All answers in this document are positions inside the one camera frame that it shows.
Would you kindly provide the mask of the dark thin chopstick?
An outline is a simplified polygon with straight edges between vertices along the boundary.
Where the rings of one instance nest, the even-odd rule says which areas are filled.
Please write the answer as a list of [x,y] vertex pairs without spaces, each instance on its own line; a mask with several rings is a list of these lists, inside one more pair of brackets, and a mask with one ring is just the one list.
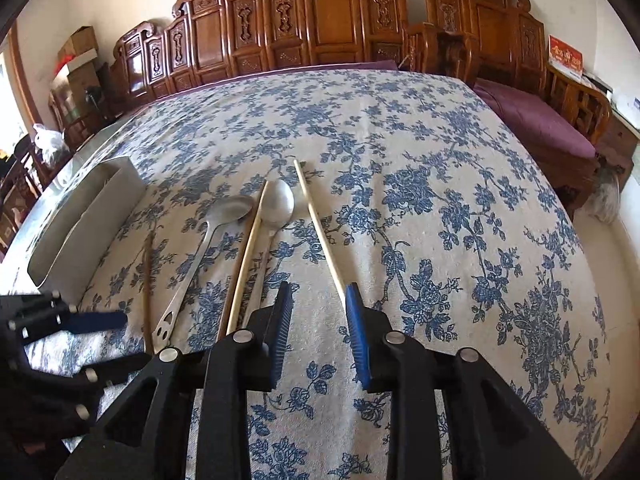
[[143,290],[142,290],[142,332],[144,339],[144,351],[152,356],[154,354],[152,327],[151,327],[151,278],[153,260],[153,233],[144,241],[143,249]]

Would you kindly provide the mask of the brown wooden chopstick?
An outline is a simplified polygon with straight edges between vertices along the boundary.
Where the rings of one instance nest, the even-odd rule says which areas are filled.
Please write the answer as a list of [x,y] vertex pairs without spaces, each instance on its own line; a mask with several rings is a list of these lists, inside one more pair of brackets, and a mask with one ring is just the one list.
[[262,184],[256,205],[250,212],[250,218],[245,227],[245,236],[239,250],[238,261],[232,273],[231,282],[224,303],[224,310],[219,320],[218,334],[216,340],[221,340],[224,336],[232,333],[238,325],[240,310],[242,307],[244,288],[248,270],[250,270],[250,259],[253,255],[254,246],[258,237],[260,226],[260,212],[262,211],[262,200],[267,188],[267,182]]

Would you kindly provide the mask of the steel spoon slotted handle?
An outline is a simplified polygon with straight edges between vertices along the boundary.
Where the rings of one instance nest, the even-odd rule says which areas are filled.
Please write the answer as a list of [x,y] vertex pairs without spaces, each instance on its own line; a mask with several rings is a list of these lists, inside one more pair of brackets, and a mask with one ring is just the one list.
[[230,222],[241,220],[253,209],[254,205],[255,200],[253,197],[235,195],[216,200],[208,208],[204,217],[206,231],[193,257],[190,268],[186,272],[186,277],[178,286],[174,296],[171,298],[171,302],[152,331],[152,344],[155,353],[160,353],[170,343],[170,337],[174,331],[183,299],[205,256],[206,250],[209,248],[216,229]]

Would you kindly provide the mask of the round steel spoon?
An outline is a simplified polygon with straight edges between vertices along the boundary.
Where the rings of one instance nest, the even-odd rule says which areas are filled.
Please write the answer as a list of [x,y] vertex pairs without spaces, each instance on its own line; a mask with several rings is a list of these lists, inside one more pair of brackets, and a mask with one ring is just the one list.
[[285,180],[268,181],[264,197],[260,201],[260,225],[267,229],[266,247],[262,253],[262,260],[256,273],[256,278],[248,300],[243,328],[247,328],[252,313],[260,308],[262,303],[262,288],[267,271],[267,262],[273,237],[291,219],[295,207],[295,198],[292,188]]

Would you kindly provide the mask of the pale bamboo chopstick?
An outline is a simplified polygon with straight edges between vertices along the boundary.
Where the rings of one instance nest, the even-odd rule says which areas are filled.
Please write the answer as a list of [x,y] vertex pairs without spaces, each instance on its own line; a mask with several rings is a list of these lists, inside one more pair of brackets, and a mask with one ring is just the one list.
[[333,280],[337,295],[340,297],[342,306],[344,306],[346,304],[345,284],[342,279],[340,270],[338,270],[335,259],[333,257],[328,238],[326,237],[326,233],[324,232],[320,216],[318,215],[316,205],[314,204],[314,198],[312,197],[310,189],[308,188],[308,184],[303,172],[302,164],[297,159],[295,159],[294,167],[298,177],[300,188],[302,189],[303,194],[305,196],[309,217],[311,218],[312,224],[314,225],[314,230],[317,233],[324,258],[326,258],[326,263],[329,266],[330,274],[332,276],[332,280]]

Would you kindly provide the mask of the light wooden chopstick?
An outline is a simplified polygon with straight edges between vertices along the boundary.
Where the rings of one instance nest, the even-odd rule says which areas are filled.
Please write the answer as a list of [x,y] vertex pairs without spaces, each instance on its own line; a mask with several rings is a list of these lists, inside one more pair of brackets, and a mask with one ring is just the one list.
[[239,267],[238,279],[236,280],[235,289],[232,296],[232,303],[226,329],[227,335],[234,332],[236,330],[236,326],[238,326],[238,318],[242,307],[247,275],[248,271],[250,270],[250,265],[252,264],[254,247],[258,240],[260,222],[262,221],[260,216],[262,215],[262,202],[264,201],[265,192],[266,190],[262,190],[262,195],[260,196],[256,208],[256,214],[254,214],[254,219],[252,225],[250,226],[250,232],[248,233],[241,265]]

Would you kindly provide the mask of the grey metal tray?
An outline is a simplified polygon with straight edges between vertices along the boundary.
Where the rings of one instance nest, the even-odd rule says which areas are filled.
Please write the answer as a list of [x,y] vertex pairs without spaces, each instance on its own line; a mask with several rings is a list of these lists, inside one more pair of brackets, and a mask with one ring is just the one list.
[[42,292],[79,304],[98,264],[146,185],[126,157],[93,167],[64,200],[35,241],[27,272]]

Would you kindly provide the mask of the dark wooden dining chair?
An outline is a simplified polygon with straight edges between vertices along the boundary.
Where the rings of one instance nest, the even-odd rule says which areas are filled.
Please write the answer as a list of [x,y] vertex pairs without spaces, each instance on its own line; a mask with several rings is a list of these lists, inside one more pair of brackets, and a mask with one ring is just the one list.
[[26,134],[11,156],[1,159],[1,252],[4,254],[17,231],[50,183],[32,138]]

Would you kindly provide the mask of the white plastic bag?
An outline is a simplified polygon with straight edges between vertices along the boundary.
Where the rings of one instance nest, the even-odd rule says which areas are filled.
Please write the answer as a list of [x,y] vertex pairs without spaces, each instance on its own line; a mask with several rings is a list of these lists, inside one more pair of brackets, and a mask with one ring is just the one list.
[[53,169],[70,154],[64,136],[56,130],[51,130],[43,124],[35,124],[34,143],[41,151],[43,163]]

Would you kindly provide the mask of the blue floral tablecloth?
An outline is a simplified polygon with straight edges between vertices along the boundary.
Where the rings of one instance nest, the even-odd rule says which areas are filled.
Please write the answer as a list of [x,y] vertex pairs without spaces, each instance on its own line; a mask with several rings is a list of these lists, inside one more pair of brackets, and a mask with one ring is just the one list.
[[248,398],[257,479],[382,479],[390,395],[363,391],[331,273],[426,348],[475,348],[586,479],[603,466],[610,362],[600,298],[573,223],[536,162],[462,82],[391,70],[245,78],[145,107],[92,156],[125,157],[145,193],[91,278],[81,307],[119,310],[124,330],[58,334],[30,364],[72,374],[142,348],[181,284],[171,341],[217,336],[244,230],[195,253],[216,200],[282,180],[292,217],[258,240],[262,298],[294,308],[283,376]]

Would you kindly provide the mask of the grey fluffy duster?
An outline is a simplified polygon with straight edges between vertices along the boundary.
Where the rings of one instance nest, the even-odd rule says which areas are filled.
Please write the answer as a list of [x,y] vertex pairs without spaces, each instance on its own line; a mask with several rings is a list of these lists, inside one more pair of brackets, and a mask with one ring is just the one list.
[[620,212],[620,182],[615,170],[602,167],[597,171],[594,190],[582,209],[604,224],[616,220]]

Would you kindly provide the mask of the stacked cardboard boxes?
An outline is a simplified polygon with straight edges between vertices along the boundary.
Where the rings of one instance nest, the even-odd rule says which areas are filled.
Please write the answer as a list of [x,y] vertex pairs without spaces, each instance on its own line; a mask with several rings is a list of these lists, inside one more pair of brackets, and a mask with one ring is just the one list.
[[99,114],[102,88],[96,73],[99,47],[92,26],[75,30],[58,51],[49,106],[60,127]]

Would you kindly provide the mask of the wooden side cabinet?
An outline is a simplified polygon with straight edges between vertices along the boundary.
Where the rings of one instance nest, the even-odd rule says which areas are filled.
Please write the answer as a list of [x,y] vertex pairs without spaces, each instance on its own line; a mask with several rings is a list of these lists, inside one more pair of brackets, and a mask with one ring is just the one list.
[[605,132],[596,144],[596,150],[600,165],[616,173],[621,190],[625,187],[634,169],[632,158],[638,144],[638,131],[613,110]]

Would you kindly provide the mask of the red gift box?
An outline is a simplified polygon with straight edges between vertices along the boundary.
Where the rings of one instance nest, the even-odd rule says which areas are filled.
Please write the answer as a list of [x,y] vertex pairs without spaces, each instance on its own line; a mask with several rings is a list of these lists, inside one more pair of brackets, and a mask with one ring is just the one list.
[[555,36],[549,36],[548,46],[550,64],[567,77],[581,82],[582,72],[584,71],[582,52],[574,49]]

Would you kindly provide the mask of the long carved wooden bench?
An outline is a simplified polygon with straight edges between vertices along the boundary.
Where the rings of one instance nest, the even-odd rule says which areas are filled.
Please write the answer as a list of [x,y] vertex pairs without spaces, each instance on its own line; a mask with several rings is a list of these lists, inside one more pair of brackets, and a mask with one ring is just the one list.
[[236,76],[322,64],[402,61],[412,0],[65,0],[91,27],[108,100],[132,110]]

